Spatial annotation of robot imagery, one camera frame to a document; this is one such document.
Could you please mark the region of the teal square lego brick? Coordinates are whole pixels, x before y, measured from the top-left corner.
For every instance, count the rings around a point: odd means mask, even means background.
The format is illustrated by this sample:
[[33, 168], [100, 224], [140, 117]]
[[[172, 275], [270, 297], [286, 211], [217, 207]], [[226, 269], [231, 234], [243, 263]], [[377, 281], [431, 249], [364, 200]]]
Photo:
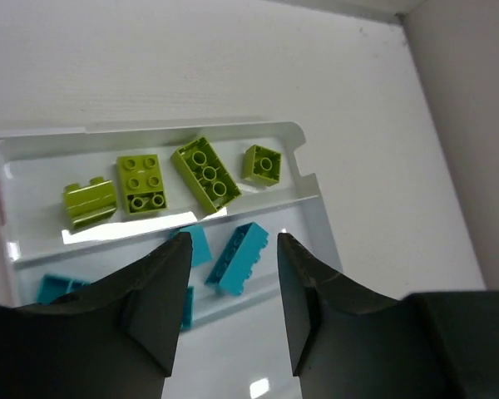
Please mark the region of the teal square lego brick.
[[192, 257], [191, 267], [195, 268], [212, 260], [210, 246], [205, 236], [205, 230], [200, 224], [192, 224], [179, 229], [175, 229], [170, 233], [170, 237], [174, 237], [179, 232], [190, 234], [192, 240]]

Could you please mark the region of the teal rounded lego brick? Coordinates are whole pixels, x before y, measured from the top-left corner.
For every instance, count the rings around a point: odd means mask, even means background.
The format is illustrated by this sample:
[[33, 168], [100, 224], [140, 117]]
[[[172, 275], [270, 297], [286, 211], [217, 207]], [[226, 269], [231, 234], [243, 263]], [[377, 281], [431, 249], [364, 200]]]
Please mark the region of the teal rounded lego brick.
[[55, 299], [91, 284], [89, 281], [46, 273], [37, 291], [36, 303], [49, 304]]

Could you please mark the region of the small green lego brick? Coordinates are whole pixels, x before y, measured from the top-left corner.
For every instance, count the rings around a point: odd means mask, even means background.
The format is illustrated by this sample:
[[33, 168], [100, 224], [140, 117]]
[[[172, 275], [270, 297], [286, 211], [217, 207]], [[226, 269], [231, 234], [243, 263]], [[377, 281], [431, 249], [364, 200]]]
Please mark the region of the small green lego brick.
[[113, 181], [102, 176], [90, 179], [86, 186], [78, 183], [67, 185], [62, 198], [72, 229], [82, 229], [109, 219], [118, 208]]

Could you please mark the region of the small teal lego brick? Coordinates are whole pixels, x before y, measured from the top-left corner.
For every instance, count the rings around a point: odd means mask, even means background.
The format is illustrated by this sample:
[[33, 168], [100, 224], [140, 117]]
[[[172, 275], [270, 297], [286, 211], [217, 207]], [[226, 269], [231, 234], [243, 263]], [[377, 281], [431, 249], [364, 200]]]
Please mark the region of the small teal lego brick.
[[185, 293], [185, 303], [183, 308], [183, 315], [181, 319], [180, 329], [187, 331], [192, 328], [193, 324], [193, 308], [194, 308], [194, 291], [192, 286], [188, 286]]

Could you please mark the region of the green lego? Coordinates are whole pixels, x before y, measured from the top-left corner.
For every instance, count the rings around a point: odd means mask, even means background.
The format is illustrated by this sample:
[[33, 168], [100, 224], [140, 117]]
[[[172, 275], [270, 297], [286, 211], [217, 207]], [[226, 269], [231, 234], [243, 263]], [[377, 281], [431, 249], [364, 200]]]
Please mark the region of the green lego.
[[261, 145], [252, 145], [244, 154], [242, 179], [270, 187], [280, 182], [282, 155]]

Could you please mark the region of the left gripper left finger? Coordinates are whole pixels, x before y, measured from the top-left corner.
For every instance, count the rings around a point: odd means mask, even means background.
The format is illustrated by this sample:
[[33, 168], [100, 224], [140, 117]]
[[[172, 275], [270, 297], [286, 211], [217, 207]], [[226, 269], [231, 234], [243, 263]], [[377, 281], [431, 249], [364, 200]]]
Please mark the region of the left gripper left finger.
[[191, 237], [48, 305], [0, 305], [0, 398], [159, 398], [171, 375]]

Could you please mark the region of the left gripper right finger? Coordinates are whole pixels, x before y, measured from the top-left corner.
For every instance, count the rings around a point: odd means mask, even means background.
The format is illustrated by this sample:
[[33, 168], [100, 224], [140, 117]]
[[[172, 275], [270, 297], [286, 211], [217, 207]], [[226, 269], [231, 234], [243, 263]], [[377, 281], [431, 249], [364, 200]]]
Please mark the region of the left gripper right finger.
[[305, 398], [499, 398], [499, 291], [376, 293], [277, 238], [293, 374]]

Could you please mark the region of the teal stepped lego brick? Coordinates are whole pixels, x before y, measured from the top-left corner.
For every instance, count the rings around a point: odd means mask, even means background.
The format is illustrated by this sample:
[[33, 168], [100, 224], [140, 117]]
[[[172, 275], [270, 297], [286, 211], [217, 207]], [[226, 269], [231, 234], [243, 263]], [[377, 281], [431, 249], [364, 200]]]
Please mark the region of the teal stepped lego brick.
[[269, 242], [269, 233], [252, 222], [238, 226], [230, 236], [205, 285], [232, 296], [240, 296], [244, 284], [260, 261], [260, 252]]

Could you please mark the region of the green square lego brick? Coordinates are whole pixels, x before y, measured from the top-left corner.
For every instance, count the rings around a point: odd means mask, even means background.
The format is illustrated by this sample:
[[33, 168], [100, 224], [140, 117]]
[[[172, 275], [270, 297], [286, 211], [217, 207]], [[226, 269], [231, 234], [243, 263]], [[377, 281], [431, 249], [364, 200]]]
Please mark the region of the green square lego brick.
[[156, 214], [167, 209], [157, 155], [123, 155], [116, 159], [124, 210], [130, 216]]

